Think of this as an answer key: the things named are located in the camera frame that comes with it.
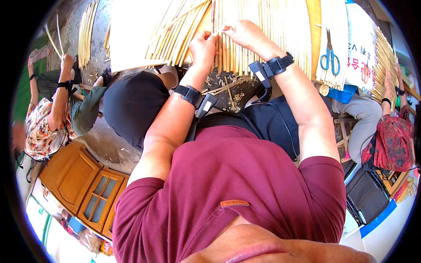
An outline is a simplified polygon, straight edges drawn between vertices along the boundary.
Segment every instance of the white bag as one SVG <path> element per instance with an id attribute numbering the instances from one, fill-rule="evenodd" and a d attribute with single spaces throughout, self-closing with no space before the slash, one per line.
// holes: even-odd
<path id="1" fill-rule="evenodd" d="M 348 63 L 345 84 L 355 85 L 360 91 L 368 93 L 374 88 L 374 70 L 376 59 L 376 24 L 371 17 L 352 0 L 345 0 L 348 13 Z M 367 64 L 370 70 L 367 83 L 362 80 L 362 70 Z"/>

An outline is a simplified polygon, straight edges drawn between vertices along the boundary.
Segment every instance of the floral blouse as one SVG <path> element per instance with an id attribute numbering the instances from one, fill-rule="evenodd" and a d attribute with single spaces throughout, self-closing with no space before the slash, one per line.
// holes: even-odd
<path id="1" fill-rule="evenodd" d="M 72 128 L 70 116 L 70 99 L 67 102 L 66 119 L 55 131 L 51 132 L 48 128 L 47 116 L 51 112 L 53 103 L 47 98 L 40 100 L 37 106 L 29 103 L 28 113 L 25 119 L 27 128 L 27 138 L 24 151 L 34 159 L 49 157 L 64 146 L 67 142 L 67 131 L 69 139 L 76 139 L 78 136 Z"/>

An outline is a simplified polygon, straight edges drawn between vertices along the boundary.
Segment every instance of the gray pants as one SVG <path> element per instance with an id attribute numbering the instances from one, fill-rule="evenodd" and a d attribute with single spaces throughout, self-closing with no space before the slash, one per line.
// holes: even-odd
<path id="1" fill-rule="evenodd" d="M 361 163 L 361 152 L 372 139 L 383 115 L 381 106 L 369 98 L 354 94 L 347 104 L 332 100 L 332 110 L 336 113 L 346 112 L 358 120 L 349 139 L 348 152 L 354 162 Z"/>
<path id="2" fill-rule="evenodd" d="M 37 78 L 38 92 L 43 98 L 52 100 L 57 90 L 60 70 L 51 70 L 40 74 Z M 72 128 L 77 135 L 83 136 L 96 121 L 99 110 L 99 101 L 104 96 L 107 87 L 95 86 L 83 101 L 70 97 L 70 116 L 72 118 Z"/>

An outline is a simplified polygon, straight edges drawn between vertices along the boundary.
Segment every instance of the maroon t-shirt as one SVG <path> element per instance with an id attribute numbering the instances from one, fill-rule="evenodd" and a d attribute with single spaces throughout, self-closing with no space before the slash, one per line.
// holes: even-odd
<path id="1" fill-rule="evenodd" d="M 233 199 L 243 202 L 221 204 Z M 276 144 L 216 126 L 174 152 L 165 182 L 143 178 L 123 191 L 113 247 L 118 262 L 179 262 L 238 215 L 283 239 L 338 243 L 345 209 L 344 171 L 335 159 L 310 157 L 296 168 Z"/>

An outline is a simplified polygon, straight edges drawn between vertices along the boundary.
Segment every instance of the mouth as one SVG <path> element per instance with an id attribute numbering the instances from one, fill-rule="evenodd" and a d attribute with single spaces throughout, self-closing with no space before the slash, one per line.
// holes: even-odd
<path id="1" fill-rule="evenodd" d="M 252 247 L 244 248 L 240 251 L 237 251 L 227 260 L 224 260 L 225 263 L 239 263 L 247 259 L 257 257 L 264 254 L 273 254 L 273 253 L 288 253 L 288 251 L 281 246 L 280 244 L 269 243 L 269 244 L 258 244 Z"/>

